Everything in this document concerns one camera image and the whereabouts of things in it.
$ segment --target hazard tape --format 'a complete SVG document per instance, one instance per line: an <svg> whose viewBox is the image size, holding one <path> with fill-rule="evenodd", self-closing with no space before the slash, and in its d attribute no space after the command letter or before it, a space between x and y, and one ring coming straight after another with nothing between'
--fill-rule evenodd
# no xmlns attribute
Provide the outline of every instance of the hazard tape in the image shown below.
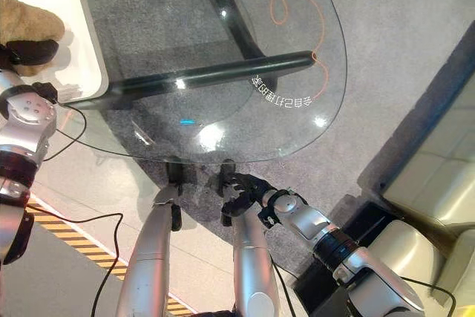
<svg viewBox="0 0 475 317"><path fill-rule="evenodd" d="M29 200L28 204L36 208L48 210L48 207L42 206L34 197ZM114 263L115 257L113 255L109 254L103 248L97 246L93 241L86 238L81 232L78 232L70 226L68 222L60 220L47 213L38 212L29 207L27 208L27 211L34 214L35 222L40 226L49 230L67 245L72 246L76 251L88 257L99 267L109 270ZM119 280L124 280L126 272L127 264L118 261L112 269L111 274L116 276ZM167 310L172 316L186 317L193 315L193 312L188 307L172 297L168 297Z"/></svg>

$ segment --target glass tabletop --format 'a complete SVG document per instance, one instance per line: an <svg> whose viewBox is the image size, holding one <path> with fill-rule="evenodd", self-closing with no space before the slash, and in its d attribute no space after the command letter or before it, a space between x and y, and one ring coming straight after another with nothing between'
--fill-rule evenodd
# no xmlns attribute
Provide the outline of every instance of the glass tabletop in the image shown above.
<svg viewBox="0 0 475 317"><path fill-rule="evenodd" d="M331 0L87 3L110 87L73 104L88 118L82 142L114 151L112 135L155 160L269 160L338 113L347 64Z"/></svg>

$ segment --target beige sofa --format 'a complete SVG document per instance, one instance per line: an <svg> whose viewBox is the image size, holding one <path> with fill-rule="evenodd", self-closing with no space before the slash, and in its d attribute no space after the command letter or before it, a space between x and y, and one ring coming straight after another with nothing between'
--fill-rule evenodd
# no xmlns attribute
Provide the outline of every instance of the beige sofa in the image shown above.
<svg viewBox="0 0 475 317"><path fill-rule="evenodd" d="M395 220L369 249L396 273L452 292L454 316L475 317L475 75L383 196L432 242ZM437 236L455 241L445 257ZM427 317L447 315L447 294L411 286Z"/></svg>

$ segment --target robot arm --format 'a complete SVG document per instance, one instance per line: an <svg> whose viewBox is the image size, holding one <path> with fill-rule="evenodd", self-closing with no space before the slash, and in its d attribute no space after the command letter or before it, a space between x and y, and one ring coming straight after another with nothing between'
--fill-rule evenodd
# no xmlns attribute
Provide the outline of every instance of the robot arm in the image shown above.
<svg viewBox="0 0 475 317"><path fill-rule="evenodd" d="M49 85L25 85L0 66L0 268L20 258L34 217L25 208L30 187L56 129L57 93Z"/></svg>
<svg viewBox="0 0 475 317"><path fill-rule="evenodd" d="M282 224L298 237L331 272L350 297L354 316L424 316L418 295L394 271L360 247L317 209L290 190L277 190L266 181L235 174L245 200L262 206L259 218L268 228ZM230 203L236 206L238 200ZM229 206L224 211L233 211Z"/></svg>

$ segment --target plush toy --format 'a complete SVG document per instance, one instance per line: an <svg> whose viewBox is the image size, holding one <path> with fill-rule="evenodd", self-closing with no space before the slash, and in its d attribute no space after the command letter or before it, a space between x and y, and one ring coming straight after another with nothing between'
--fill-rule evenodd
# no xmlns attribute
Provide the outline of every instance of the plush toy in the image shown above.
<svg viewBox="0 0 475 317"><path fill-rule="evenodd" d="M53 13L18 0L0 0L0 69L34 76L50 65L65 34Z"/></svg>

